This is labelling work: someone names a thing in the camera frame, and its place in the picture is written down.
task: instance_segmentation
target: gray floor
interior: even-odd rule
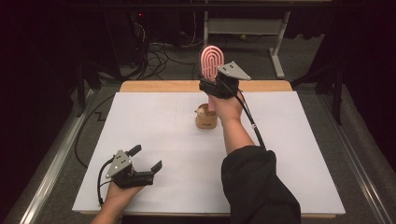
[[[321,39],[322,37],[304,40],[297,37],[283,41],[279,58],[286,80],[292,81],[307,72]],[[211,37],[210,41],[219,47],[226,46],[222,49],[226,63],[235,61],[252,79],[276,79],[267,51],[275,44],[273,37],[264,37],[253,43],[233,39],[227,39],[227,42],[225,42],[222,37],[217,36]],[[166,52],[170,58],[184,63],[197,63],[199,50],[200,47],[181,49],[166,47]],[[193,72],[192,68],[191,64],[168,61],[166,68],[158,77],[154,76],[149,79],[192,79],[199,74],[198,64]],[[123,73],[130,71],[128,66],[123,66],[121,69]],[[316,95],[314,87],[315,84],[304,84],[295,90],[299,93],[305,114],[338,189],[346,214],[333,219],[305,218],[303,223],[392,223],[389,219],[396,220],[394,214],[394,211],[396,211],[396,175],[377,148],[373,137],[367,131],[367,127],[353,105],[353,100],[350,98],[347,88],[344,87],[343,89],[341,111],[343,125],[338,126],[334,124],[332,116],[329,114],[328,105],[331,95]],[[120,83],[104,83],[103,88],[92,96],[92,104],[89,109],[92,110],[101,104],[108,96],[117,92],[119,88]],[[106,117],[110,106],[111,100],[99,106],[96,112],[102,112],[102,117]],[[19,223],[21,221],[43,176],[72,128],[77,110],[78,107],[76,106],[5,223]],[[77,147],[78,155],[86,164],[89,163],[103,126],[104,122],[98,120],[98,114],[93,114],[87,119],[82,129]],[[357,156],[357,161],[353,159],[354,155]],[[85,168],[76,160],[72,148],[51,194],[36,219],[36,223],[89,223],[92,220],[92,216],[71,211],[84,174]],[[144,219],[142,220],[139,223],[149,223],[148,220],[146,222]]]

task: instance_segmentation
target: black cable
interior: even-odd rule
[[[157,76],[159,79],[163,80],[163,78],[160,77],[160,76],[158,76],[158,74],[160,74],[160,73],[165,69],[167,60],[165,60],[164,58],[161,58],[156,52],[149,51],[148,53],[154,54],[154,55],[156,56],[156,58],[155,58],[155,57],[154,57],[154,58],[150,58],[150,59],[148,60],[148,62],[151,61],[151,60],[154,60],[154,59],[158,59],[159,64],[157,64],[157,65],[149,65],[149,66],[148,66],[149,68],[150,68],[151,66],[155,66],[155,69],[152,70],[152,69],[150,68],[151,71],[152,71],[151,74],[149,74],[149,75],[147,75],[147,76],[145,76],[145,77],[142,77],[142,79],[146,79],[146,78],[149,78],[149,77]]]
[[[146,53],[145,53],[145,55],[144,55],[144,59],[145,59],[146,62],[147,62],[146,68],[145,68],[145,70],[144,70],[142,73],[139,74],[139,76],[136,78],[136,80],[141,80],[141,79],[143,79],[143,76],[145,75],[146,70],[147,70],[147,68],[149,67],[149,56],[148,56],[148,54],[149,54],[149,53],[146,51]]]
[[[142,70],[139,74],[134,75],[134,76],[139,75],[139,76],[136,78],[136,80],[138,80],[141,76],[143,76],[143,75],[146,73],[147,68],[149,67],[149,62],[148,62],[148,60],[147,60],[147,57],[146,57],[146,58],[143,58],[142,62],[143,62],[143,64],[144,64],[144,67],[143,67],[143,70]]]
[[[225,83],[224,83],[222,80],[220,80],[220,79],[219,79],[219,82],[221,83],[221,85],[223,85],[225,88],[227,88],[227,90],[228,90],[230,93],[233,94],[233,96],[236,98],[236,100],[237,100],[237,101],[239,102],[239,104],[242,106],[242,108],[244,109],[244,111],[245,111],[245,113],[246,113],[246,115],[247,115],[247,118],[249,119],[249,121],[250,121],[250,123],[251,123],[251,126],[252,126],[252,128],[253,128],[253,130],[254,130],[254,133],[256,134],[257,139],[259,140],[260,146],[261,146],[263,149],[265,149],[265,144],[264,144],[264,142],[262,141],[262,135],[260,134],[260,131],[259,131],[259,129],[257,128],[257,125],[256,125],[256,123],[254,122],[253,117],[252,117],[251,114],[250,114],[250,111],[249,111],[249,109],[248,109],[248,104],[247,104],[247,102],[246,102],[246,100],[245,100],[245,97],[244,97],[244,95],[242,94],[242,92],[238,89],[239,93],[241,93],[241,95],[242,95],[242,97],[243,97],[243,99],[244,99],[244,103],[243,103],[242,100],[238,97],[238,94],[235,94],[235,93],[231,90],[231,88],[227,86],[227,84],[225,84]]]
[[[129,79],[130,77],[137,76],[139,73],[145,71],[146,67],[147,67],[147,62],[145,59],[143,59],[142,62],[139,64],[139,66],[136,68],[136,70],[134,70],[133,72],[131,72],[128,75],[125,75],[125,77],[127,77]]]
[[[100,185],[100,187],[102,187],[103,185],[108,184],[108,183],[110,183],[110,182],[113,182],[113,181],[112,181],[112,180],[106,181],[105,183],[102,183],[102,184]]]
[[[103,198],[102,198],[102,195],[101,195],[101,192],[100,192],[100,187],[102,187],[102,185],[100,184],[100,180],[101,180],[101,178],[102,178],[102,172],[105,170],[105,168],[106,168],[111,162],[113,162],[113,160],[114,160],[114,157],[111,158],[110,160],[108,160],[107,162],[105,162],[105,164],[103,164],[102,168],[101,168],[100,171],[99,171],[98,182],[97,182],[97,186],[96,186],[96,187],[97,187],[98,201],[99,201],[100,206],[102,206],[102,204],[104,204],[104,201],[103,201]]]
[[[84,166],[85,168],[88,168],[88,165],[86,165],[86,164],[79,158],[79,156],[78,156],[78,148],[77,148],[77,145],[78,145],[79,137],[81,136],[81,132],[82,132],[82,130],[84,129],[85,124],[87,123],[87,121],[88,121],[88,119],[91,117],[91,115],[92,115],[101,105],[103,105],[105,102],[107,102],[109,99],[111,99],[111,98],[113,98],[113,97],[114,97],[114,95],[111,95],[111,96],[109,96],[108,98],[106,98],[102,103],[100,103],[100,104],[91,112],[91,114],[90,114],[87,118],[85,118],[84,122],[83,122],[82,125],[81,125],[81,128],[78,130],[78,134],[77,134],[77,138],[76,138],[76,143],[75,143],[74,152],[75,152],[75,156],[76,156],[77,161],[78,161],[82,166]]]
[[[192,65],[191,79],[193,79],[194,69],[195,69],[196,63],[182,63],[182,62],[179,62],[179,61],[176,61],[176,60],[172,59],[172,58],[169,57],[169,55],[166,53],[166,49],[165,49],[165,45],[164,45],[164,44],[163,44],[163,54],[169,59],[169,61],[172,61],[172,62],[174,62],[174,63]]]

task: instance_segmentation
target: cable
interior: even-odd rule
[[[169,57],[169,55],[166,53],[165,46],[163,46],[163,54],[164,54],[170,61],[172,61],[172,62],[174,62],[174,63],[192,65],[191,79],[193,79],[193,74],[194,74],[194,70],[195,70],[196,63],[182,63],[182,62],[178,62],[178,61],[172,59],[172,58]]]
[[[136,80],[142,79],[143,75],[145,75],[147,68],[149,67],[149,60],[148,60],[148,52],[146,51],[144,55],[144,60],[146,61],[146,68],[143,72],[139,74],[139,76],[136,78]]]
[[[152,71],[151,74],[149,74],[149,75],[147,75],[145,77],[142,77],[142,79],[146,79],[146,78],[149,78],[149,77],[156,76],[159,79],[163,80],[163,78],[158,76],[158,74],[160,74],[165,69],[167,60],[165,60],[164,58],[161,58],[156,52],[148,51],[148,53],[154,54],[156,56],[154,58],[148,59],[148,63],[149,63],[149,61],[154,60],[155,58],[157,58],[158,61],[159,61],[159,64],[158,65],[148,65],[148,68],[151,69],[151,66],[153,66],[153,67],[155,66],[155,69],[154,70],[151,69],[151,71]]]
[[[98,193],[98,201],[99,201],[99,204],[100,204],[100,206],[102,207],[102,204],[104,204],[104,201],[103,201],[103,198],[102,198],[102,195],[101,195],[101,192],[100,192],[100,187],[102,187],[103,186],[103,184],[101,185],[100,184],[100,180],[101,180],[101,178],[102,178],[102,172],[105,170],[105,168],[111,163],[111,162],[113,162],[113,160],[114,160],[114,156],[113,156],[113,158],[111,158],[110,160],[108,160],[107,162],[105,162],[105,164],[103,164],[103,166],[102,166],[102,168],[100,169],[100,171],[99,171],[99,176],[98,176],[98,182],[97,182],[97,193]]]
[[[108,183],[110,183],[110,182],[113,182],[113,181],[112,181],[112,180],[106,181],[105,183],[102,183],[102,184],[100,185],[100,187],[102,187],[103,185],[108,184]]]
[[[77,161],[78,161],[83,167],[85,167],[85,168],[88,168],[88,165],[86,165],[86,164],[79,158],[79,156],[78,156],[78,148],[77,148],[77,145],[78,145],[79,137],[81,136],[81,132],[82,132],[82,130],[84,129],[85,124],[87,123],[87,121],[88,121],[88,119],[91,117],[91,115],[92,115],[101,105],[103,105],[106,101],[108,101],[109,99],[111,99],[111,98],[113,98],[113,97],[114,97],[114,95],[111,95],[111,96],[109,96],[108,98],[106,98],[102,103],[100,103],[100,104],[90,113],[90,115],[88,115],[88,117],[87,117],[87,118],[84,120],[84,122],[82,123],[81,128],[78,130],[78,134],[77,134],[77,138],[76,138],[76,143],[75,143],[75,146],[74,146],[74,153],[75,153],[75,156],[76,156]]]
[[[238,89],[239,93],[241,93],[241,96],[242,96],[244,102],[242,102],[242,100],[238,97],[238,94],[234,94],[234,93],[233,93],[233,91],[230,89],[230,87],[227,86],[227,84],[225,84],[225,83],[224,83],[222,80],[220,80],[220,79],[219,79],[219,82],[220,82],[225,88],[227,88],[227,90],[228,90],[230,93],[233,94],[233,96],[236,98],[236,100],[237,100],[237,101],[239,102],[239,104],[242,106],[242,108],[244,109],[244,111],[245,111],[245,113],[246,113],[246,115],[247,115],[247,118],[249,119],[249,121],[250,121],[250,123],[251,123],[251,127],[253,128],[254,133],[255,133],[256,136],[257,136],[257,139],[259,140],[260,146],[265,150],[265,144],[264,144],[264,142],[262,141],[262,135],[260,134],[260,131],[259,131],[259,129],[257,128],[257,125],[256,125],[256,123],[254,122],[253,117],[252,117],[251,114],[250,114],[250,110],[248,109],[248,103],[246,102],[245,97],[244,97],[244,95],[242,94],[242,92]]]
[[[137,22],[135,22],[134,25],[137,25],[137,26],[142,30],[142,32],[143,32],[143,34],[142,34],[142,43],[144,43],[144,42],[145,42],[145,39],[146,39],[146,31],[145,31],[145,29],[143,28],[142,25],[140,25],[140,24],[137,23]]]
[[[194,36],[192,37],[192,41],[188,46],[183,46],[185,48],[191,47],[195,41],[195,36],[196,36],[196,31],[197,31],[197,22],[196,22],[196,17],[195,17],[195,11],[192,12],[192,16],[194,17]]]
[[[128,79],[130,79],[130,77],[134,77],[134,76],[137,76],[138,74],[144,73],[147,69],[147,66],[148,66],[148,62],[145,58],[143,58],[142,63],[139,65],[137,70],[133,71],[129,75],[126,75],[126,77],[128,77]]]

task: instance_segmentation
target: arm sleeve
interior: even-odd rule
[[[301,223],[300,205],[276,175],[276,155],[262,147],[242,147],[221,165],[232,224]]]

